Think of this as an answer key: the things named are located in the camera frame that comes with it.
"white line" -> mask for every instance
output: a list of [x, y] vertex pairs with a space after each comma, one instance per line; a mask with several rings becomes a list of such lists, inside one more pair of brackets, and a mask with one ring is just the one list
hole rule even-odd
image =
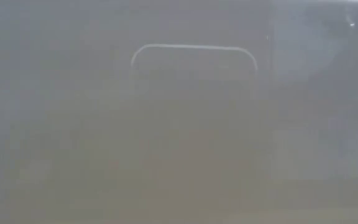
[[185, 44], [146, 44], [143, 47], [141, 47], [139, 50], [137, 50], [131, 59], [131, 69], [133, 68], [135, 64], [135, 60], [137, 55], [141, 53], [144, 49], [147, 48], [171, 48], [171, 49], [203, 49], [203, 50], [231, 50], [231, 51], [237, 51], [245, 53], [247, 56], [249, 56], [252, 59], [252, 62], [255, 67], [255, 71], [258, 72], [258, 63], [255, 59], [255, 57], [247, 50], [243, 49], [241, 47], [220, 47], [220, 46], [209, 46], [209, 45], [185, 45]]

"white outline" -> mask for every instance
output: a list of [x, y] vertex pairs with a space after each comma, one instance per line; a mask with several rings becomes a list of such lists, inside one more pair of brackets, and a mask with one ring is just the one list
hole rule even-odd
[[171, 49], [203, 49], [203, 50], [232, 50], [237, 52], [245, 53], [247, 56], [249, 56], [252, 59], [252, 63], [255, 67], [255, 72], [258, 73], [258, 63], [255, 59], [255, 57], [247, 50], [243, 49], [241, 47], [220, 47], [220, 46], [210, 46], [210, 45], [185, 45], [185, 44], [146, 44], [143, 47], [139, 48], [134, 55], [131, 58], [131, 71], [134, 67], [136, 57], [147, 48], [171, 48]]

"rounded rectangle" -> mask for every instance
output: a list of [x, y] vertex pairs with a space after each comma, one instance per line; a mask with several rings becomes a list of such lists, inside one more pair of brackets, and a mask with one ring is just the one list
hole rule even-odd
[[244, 80], [255, 76], [255, 57], [240, 47], [147, 44], [132, 57], [141, 79]]

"gray surface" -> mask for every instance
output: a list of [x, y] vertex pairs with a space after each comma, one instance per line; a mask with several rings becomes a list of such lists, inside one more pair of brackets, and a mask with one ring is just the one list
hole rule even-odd
[[[273, 132], [264, 126], [269, 120], [256, 119], [264, 114], [249, 109], [255, 104], [241, 83], [202, 89], [193, 82], [160, 82], [142, 89], [128, 82], [132, 54], [144, 44], [228, 45], [263, 55], [259, 45], [247, 44], [259, 30], [257, 22], [242, 28], [243, 8], [157, 5], [0, 1], [0, 223], [143, 223], [220, 219], [250, 210], [358, 207], [357, 180], [280, 184], [358, 177], [358, 159], [352, 159], [358, 154], [350, 153], [347, 160], [355, 164], [349, 166], [337, 151], [320, 150], [304, 123]], [[279, 84], [314, 74], [342, 44], [295, 22], [292, 15], [302, 10], [277, 11]], [[171, 151], [169, 141], [175, 142]], [[143, 150], [147, 144], [151, 154]], [[231, 151], [223, 150], [231, 144]], [[244, 144], [272, 149], [270, 157], [257, 152], [249, 159], [250, 152], [238, 149]], [[258, 172], [248, 172], [255, 167]], [[272, 178], [261, 180], [266, 176]]]

